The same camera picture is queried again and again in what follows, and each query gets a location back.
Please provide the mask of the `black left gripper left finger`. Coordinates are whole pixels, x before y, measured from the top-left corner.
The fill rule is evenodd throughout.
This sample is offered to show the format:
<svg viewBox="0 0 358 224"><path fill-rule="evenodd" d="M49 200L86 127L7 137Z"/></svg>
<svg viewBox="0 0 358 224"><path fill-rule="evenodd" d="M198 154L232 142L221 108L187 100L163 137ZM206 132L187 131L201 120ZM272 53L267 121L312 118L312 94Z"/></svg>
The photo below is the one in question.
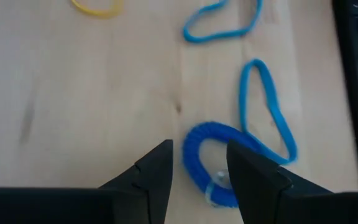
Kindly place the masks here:
<svg viewBox="0 0 358 224"><path fill-rule="evenodd" d="M0 187L0 224L164 224L172 179L166 139L98 188Z"/></svg>

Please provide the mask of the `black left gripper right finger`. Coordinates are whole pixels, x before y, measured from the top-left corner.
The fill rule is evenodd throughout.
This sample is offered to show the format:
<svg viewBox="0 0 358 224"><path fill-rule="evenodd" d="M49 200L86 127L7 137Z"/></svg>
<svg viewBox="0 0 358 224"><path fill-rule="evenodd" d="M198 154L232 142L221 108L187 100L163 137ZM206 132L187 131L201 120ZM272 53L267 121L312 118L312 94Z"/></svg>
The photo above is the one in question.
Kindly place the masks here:
<svg viewBox="0 0 358 224"><path fill-rule="evenodd" d="M226 159L244 224L358 224L358 192L331 192L235 141Z"/></svg>

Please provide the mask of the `blue spiral coil wristband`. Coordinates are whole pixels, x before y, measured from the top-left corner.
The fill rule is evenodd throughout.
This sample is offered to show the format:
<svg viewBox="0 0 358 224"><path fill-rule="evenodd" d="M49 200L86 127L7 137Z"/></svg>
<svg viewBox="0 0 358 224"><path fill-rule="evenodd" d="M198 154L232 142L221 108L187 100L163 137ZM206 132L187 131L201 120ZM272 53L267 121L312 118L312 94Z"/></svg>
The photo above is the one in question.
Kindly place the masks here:
<svg viewBox="0 0 358 224"><path fill-rule="evenodd" d="M262 152L263 145L252 135L215 121L197 124L185 136L182 156L184 166L191 179L202 193L216 205L237 208L238 203L234 191L213 184L211 176L201 162L200 147L206 139L214 139L225 144L234 140L256 152Z"/></svg>

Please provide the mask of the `light blue rubber band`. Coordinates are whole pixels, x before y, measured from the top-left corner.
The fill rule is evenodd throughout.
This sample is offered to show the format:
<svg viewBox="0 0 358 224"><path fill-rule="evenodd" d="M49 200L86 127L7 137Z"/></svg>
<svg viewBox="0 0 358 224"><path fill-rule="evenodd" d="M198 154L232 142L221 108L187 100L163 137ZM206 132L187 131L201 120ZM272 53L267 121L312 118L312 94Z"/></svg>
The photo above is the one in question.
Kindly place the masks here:
<svg viewBox="0 0 358 224"><path fill-rule="evenodd" d="M228 38L235 38L235 37L241 37L244 35L247 35L248 33L252 32L254 27L257 24L257 21L262 13L262 8L264 5L264 0L256 0L256 8L255 13L249 22L249 24L245 27L241 27L239 29L233 29L233 30L224 30L221 32L212 33L210 35L204 35L204 36L195 36L190 33L190 27L203 15L212 11L220 10L222 9L229 0L218 0L214 4L210 4L204 7L199 8L197 11L195 11L184 23L182 28L182 35L183 38L190 43L194 44L202 44L207 43L211 41L215 41L218 39L228 39Z"/></svg>
<svg viewBox="0 0 358 224"><path fill-rule="evenodd" d="M259 71L259 77L265 92L266 106L288 151L287 158L284 158L271 150L247 130L247 92L250 72L254 67ZM298 158L298 147L296 145L295 138L293 137L285 117L281 112L272 75L266 64L261 59L252 59L244 65L241 71L239 78L238 107L242 132L249 138L249 142L253 144L253 149L280 165L288 165L296 161Z"/></svg>

